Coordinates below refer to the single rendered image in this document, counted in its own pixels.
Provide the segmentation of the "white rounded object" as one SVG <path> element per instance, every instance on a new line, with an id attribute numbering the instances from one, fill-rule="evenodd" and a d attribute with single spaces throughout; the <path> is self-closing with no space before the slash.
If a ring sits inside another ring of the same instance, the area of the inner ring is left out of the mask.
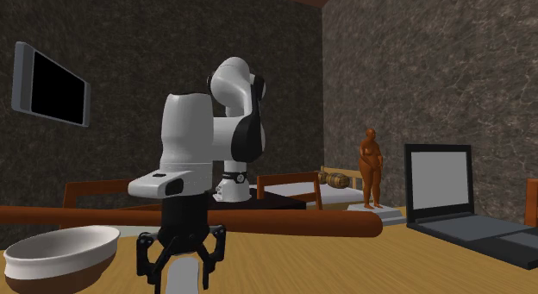
<path id="1" fill-rule="evenodd" d="M 193 257 L 174 260 L 168 268 L 166 294 L 199 294 L 199 270 Z"/>

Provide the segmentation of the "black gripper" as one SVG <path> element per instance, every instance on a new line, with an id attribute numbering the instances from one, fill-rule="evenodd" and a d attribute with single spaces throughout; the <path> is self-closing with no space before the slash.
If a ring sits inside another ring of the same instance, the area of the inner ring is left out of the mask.
<path id="1" fill-rule="evenodd" d="M 173 254 L 197 252 L 203 262 L 202 283 L 209 289 L 210 274 L 216 263 L 224 260 L 227 230 L 223 225 L 208 225 L 207 193 L 185 197 L 169 197 L 162 202 L 160 244 L 163 250 L 155 263 L 148 259 L 147 251 L 157 240 L 157 233 L 142 232 L 136 241 L 136 273 L 146 276 L 154 286 L 154 294 L 161 293 L 162 270 Z M 203 244 L 209 232 L 216 245 L 209 253 Z"/>

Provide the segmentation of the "black open laptop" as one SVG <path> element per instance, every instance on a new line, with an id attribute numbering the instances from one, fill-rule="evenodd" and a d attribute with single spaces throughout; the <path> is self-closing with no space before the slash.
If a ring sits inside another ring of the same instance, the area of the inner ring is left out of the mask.
<path id="1" fill-rule="evenodd" d="M 404 146 L 407 227 L 477 253 L 538 268 L 538 227 L 475 213 L 472 147 Z"/>

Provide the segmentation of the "wall television with grey frame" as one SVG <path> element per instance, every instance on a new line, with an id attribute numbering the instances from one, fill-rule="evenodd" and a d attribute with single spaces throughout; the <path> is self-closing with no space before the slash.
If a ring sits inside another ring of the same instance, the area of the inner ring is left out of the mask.
<path id="1" fill-rule="evenodd" d="M 26 42 L 15 46 L 13 110 L 71 125 L 90 125 L 91 85 Z"/>

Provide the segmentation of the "white bowl with brown base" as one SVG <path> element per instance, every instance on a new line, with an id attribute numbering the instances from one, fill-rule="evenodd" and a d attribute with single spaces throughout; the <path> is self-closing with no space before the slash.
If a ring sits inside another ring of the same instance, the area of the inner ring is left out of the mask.
<path id="1" fill-rule="evenodd" d="M 8 247 L 5 280 L 18 294 L 75 294 L 93 285 L 116 256 L 121 232 L 85 226 L 47 232 Z"/>

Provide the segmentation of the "dark robot stand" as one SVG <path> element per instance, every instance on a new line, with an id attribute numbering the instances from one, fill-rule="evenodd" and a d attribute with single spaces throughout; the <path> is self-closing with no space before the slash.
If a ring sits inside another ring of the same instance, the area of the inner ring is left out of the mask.
<path id="1" fill-rule="evenodd" d="M 209 210 L 305 210 L 306 202 L 291 197 L 281 196 L 266 191 L 263 199 L 257 198 L 257 190 L 251 188 L 251 197 L 238 203 L 217 202 L 213 197 L 209 200 Z"/>

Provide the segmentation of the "bed with barrel-shaped pillow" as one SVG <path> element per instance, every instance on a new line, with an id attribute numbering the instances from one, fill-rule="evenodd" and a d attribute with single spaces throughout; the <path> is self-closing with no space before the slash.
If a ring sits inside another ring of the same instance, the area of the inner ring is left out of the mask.
<path id="1" fill-rule="evenodd" d="M 346 209 L 348 204 L 363 203 L 363 191 L 361 186 L 364 184 L 362 175 L 358 170 L 347 170 L 341 168 L 331 168 L 321 166 L 321 175 L 330 176 L 332 174 L 343 175 L 344 180 L 348 180 L 348 185 L 343 188 L 335 188 L 328 184 L 328 180 L 320 182 L 320 193 L 322 205 L 325 208 Z M 264 196 L 269 193 L 285 197 L 292 197 L 304 193 L 314 193 L 314 181 L 301 181 L 290 184 L 263 185 Z"/>

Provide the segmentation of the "brown wooden chair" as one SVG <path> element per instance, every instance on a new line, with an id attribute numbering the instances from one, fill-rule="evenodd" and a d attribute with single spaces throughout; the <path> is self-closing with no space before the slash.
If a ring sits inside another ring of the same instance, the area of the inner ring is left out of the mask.
<path id="1" fill-rule="evenodd" d="M 524 224 L 538 227 L 538 178 L 526 180 Z"/>
<path id="2" fill-rule="evenodd" d="M 265 187 L 272 185 L 289 185 L 295 183 L 312 183 L 313 192 L 297 194 L 291 198 L 303 202 L 315 202 L 316 209 L 322 210 L 322 196 L 318 172 L 300 172 L 275 175 L 260 175 L 257 177 L 257 198 L 265 198 Z"/>

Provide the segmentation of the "brown human figure on base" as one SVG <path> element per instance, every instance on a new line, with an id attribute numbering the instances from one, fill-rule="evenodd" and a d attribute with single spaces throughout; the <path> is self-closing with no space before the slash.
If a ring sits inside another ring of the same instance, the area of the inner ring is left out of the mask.
<path id="1" fill-rule="evenodd" d="M 380 201 L 380 183 L 383 171 L 383 156 L 375 141 L 376 131 L 369 128 L 366 138 L 360 143 L 359 167 L 363 180 L 363 203 L 351 204 L 347 210 L 377 214 L 385 226 L 406 222 L 398 209 L 383 207 Z"/>

